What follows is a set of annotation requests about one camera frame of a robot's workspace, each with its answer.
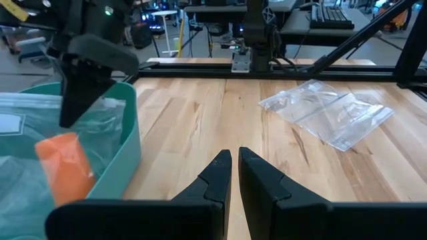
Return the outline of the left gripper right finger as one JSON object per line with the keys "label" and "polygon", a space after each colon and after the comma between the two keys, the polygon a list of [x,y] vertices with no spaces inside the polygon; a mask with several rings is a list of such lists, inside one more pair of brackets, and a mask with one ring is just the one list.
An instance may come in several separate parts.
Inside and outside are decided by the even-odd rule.
{"label": "left gripper right finger", "polygon": [[331,202],[247,147],[238,165],[252,240],[427,240],[427,203]]}

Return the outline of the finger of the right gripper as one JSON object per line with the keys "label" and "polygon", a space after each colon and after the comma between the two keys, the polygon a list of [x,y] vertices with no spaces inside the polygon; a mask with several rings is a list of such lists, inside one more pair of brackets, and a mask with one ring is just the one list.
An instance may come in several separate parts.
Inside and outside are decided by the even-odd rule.
{"label": "finger of the right gripper", "polygon": [[111,73],[111,68],[92,61],[65,58],[58,62],[62,96],[60,127],[72,127],[115,84]]}

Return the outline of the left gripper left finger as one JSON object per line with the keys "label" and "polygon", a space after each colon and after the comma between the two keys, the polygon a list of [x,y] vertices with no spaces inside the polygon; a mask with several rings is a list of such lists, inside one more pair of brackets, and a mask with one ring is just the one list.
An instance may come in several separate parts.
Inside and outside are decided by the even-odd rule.
{"label": "left gripper left finger", "polygon": [[171,200],[85,199],[53,210],[48,240],[226,240],[232,156],[220,151]]}

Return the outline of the orange elastic bandage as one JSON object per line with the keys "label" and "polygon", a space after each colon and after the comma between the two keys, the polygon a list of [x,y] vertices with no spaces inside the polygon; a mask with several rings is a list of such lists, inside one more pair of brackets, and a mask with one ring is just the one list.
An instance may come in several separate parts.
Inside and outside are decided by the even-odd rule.
{"label": "orange elastic bandage", "polygon": [[56,206],[87,197],[96,178],[76,133],[64,133],[35,144]]}

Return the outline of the white round side table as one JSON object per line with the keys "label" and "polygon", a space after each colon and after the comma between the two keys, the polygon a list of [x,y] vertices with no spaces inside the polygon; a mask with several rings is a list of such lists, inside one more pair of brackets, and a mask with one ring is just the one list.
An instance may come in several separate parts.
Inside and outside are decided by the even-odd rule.
{"label": "white round side table", "polygon": [[167,30],[166,17],[168,15],[175,15],[176,13],[177,13],[176,10],[157,11],[157,12],[152,13],[153,16],[161,17],[162,20],[163,20],[163,28],[165,30],[165,40],[166,40],[166,43],[167,43],[167,51],[166,51],[166,53],[168,53],[170,57],[172,56],[172,53],[177,53],[177,51],[172,51],[171,47],[170,47],[170,44],[169,44],[169,33],[168,33],[168,30]]}

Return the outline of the yellow tape label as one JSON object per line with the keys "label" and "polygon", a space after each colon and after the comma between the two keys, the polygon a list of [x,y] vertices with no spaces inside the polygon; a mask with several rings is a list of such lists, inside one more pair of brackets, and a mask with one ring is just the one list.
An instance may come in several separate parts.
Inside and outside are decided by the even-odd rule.
{"label": "yellow tape label", "polygon": [[29,16],[25,10],[12,2],[12,0],[0,0],[0,5],[20,21],[26,21]]}

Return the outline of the grey desk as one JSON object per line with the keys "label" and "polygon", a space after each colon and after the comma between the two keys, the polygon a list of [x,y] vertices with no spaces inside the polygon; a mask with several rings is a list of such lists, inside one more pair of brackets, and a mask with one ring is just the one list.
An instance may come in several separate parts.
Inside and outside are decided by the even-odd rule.
{"label": "grey desk", "polygon": [[[276,23],[282,26],[290,12],[302,0],[270,0],[269,8],[276,15]],[[199,23],[241,23],[247,11],[245,5],[227,6],[187,6],[183,9],[186,13],[194,14],[195,20]]]}
{"label": "grey desk", "polygon": [[354,29],[310,29],[309,11],[292,11],[280,30],[285,45],[318,45],[337,47],[370,23],[358,9],[344,9]]}

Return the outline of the grey metal mounting plate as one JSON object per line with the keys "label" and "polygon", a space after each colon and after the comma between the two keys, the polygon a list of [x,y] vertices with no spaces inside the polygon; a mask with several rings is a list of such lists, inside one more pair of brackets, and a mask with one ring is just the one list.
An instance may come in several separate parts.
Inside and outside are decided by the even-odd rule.
{"label": "grey metal mounting plate", "polygon": [[232,56],[232,73],[249,73],[251,55],[249,51],[235,51]]}

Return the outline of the black keyboard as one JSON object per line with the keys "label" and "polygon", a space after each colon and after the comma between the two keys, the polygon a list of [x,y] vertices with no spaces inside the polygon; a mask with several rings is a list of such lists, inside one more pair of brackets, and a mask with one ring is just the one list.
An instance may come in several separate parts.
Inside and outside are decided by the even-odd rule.
{"label": "black keyboard", "polygon": [[313,5],[310,13],[311,29],[354,29],[354,23],[339,6]]}

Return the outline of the black aluminium table frame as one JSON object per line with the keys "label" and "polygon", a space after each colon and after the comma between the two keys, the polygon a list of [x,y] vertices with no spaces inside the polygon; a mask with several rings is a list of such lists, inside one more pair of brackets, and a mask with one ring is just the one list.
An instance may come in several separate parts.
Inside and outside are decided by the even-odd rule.
{"label": "black aluminium table frame", "polygon": [[244,40],[251,49],[249,73],[232,73],[230,63],[186,63],[183,59],[147,61],[140,65],[128,81],[141,77],[200,78],[200,79],[267,79],[339,82],[391,82],[409,89],[427,101],[427,67],[421,66],[427,52],[427,3],[423,4],[394,67],[378,65],[337,65],[336,61],[350,50],[369,40],[387,22],[407,10],[416,0],[400,0],[389,10],[371,21],[335,50],[311,65],[281,64],[277,60],[275,16],[267,0],[247,0],[244,19]]}

